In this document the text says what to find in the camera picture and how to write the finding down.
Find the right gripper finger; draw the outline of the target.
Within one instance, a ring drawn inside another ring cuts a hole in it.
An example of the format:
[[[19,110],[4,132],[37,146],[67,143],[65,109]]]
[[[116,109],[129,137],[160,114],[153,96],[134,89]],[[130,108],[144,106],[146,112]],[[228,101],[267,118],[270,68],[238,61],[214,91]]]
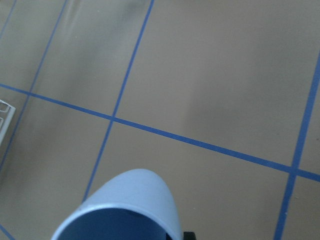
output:
[[[184,231],[183,240],[196,240],[196,234],[192,231]]]

